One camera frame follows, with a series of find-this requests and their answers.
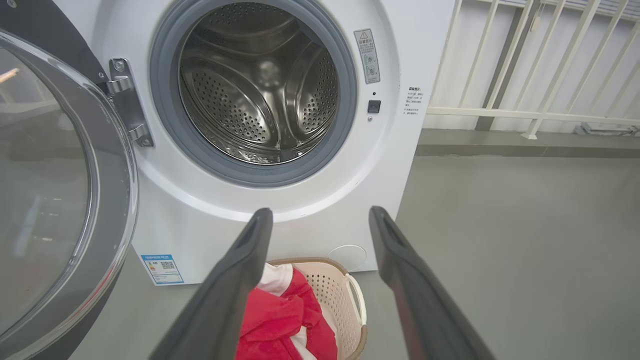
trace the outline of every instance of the washing machine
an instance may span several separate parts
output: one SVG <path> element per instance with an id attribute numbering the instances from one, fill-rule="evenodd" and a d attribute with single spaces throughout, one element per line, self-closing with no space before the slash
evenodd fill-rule
<path id="1" fill-rule="evenodd" d="M 454 0 L 0 4 L 0 357 L 78 325 L 129 245 L 202 282 L 251 215 L 268 258 L 375 270 Z"/>

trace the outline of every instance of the perforated basket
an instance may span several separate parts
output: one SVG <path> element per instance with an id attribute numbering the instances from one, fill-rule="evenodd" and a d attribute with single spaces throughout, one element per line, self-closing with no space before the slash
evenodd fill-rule
<path id="1" fill-rule="evenodd" d="M 318 302 L 333 316 L 338 360 L 358 359 L 367 342 L 367 309 L 356 279 L 342 265 L 326 258 L 291 258 L 269 263 L 293 264 L 307 277 Z"/>

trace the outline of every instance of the laundry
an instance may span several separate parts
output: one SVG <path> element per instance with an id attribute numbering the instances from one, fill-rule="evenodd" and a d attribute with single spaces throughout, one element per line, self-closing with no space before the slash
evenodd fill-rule
<path id="1" fill-rule="evenodd" d="M 335 333 L 305 276 L 291 264 L 265 264 L 249 293 L 236 359 L 335 360 Z"/>

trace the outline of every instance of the stainless steel drum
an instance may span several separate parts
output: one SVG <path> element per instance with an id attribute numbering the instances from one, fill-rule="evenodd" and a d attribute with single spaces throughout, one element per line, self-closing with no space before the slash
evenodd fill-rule
<path id="1" fill-rule="evenodd" d="M 205 16 L 180 63 L 182 102 L 199 132 L 242 161 L 276 164 L 316 146 L 335 117 L 326 48 L 291 14 L 236 3 Z"/>

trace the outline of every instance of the white basket handle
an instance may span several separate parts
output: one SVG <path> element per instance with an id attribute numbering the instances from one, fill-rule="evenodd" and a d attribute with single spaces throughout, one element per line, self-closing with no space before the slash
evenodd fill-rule
<path id="1" fill-rule="evenodd" d="M 356 307 L 355 304 L 355 299 L 353 298 L 353 294 L 351 292 L 351 286 L 347 285 L 347 289 L 349 290 L 349 294 L 351 294 L 351 301 L 353 303 L 353 308 L 356 311 L 356 314 L 358 314 L 359 317 L 359 321 L 360 321 L 360 325 L 367 325 L 367 307 L 364 304 L 364 296 L 362 296 L 362 290 L 360 289 L 360 285 L 358 285 L 358 282 L 356 281 L 356 279 L 347 274 L 345 275 L 345 277 L 347 278 L 347 280 L 351 283 L 352 287 L 355 289 L 356 291 L 356 297 L 357 297 L 357 301 L 358 301 L 358 306 Z"/>

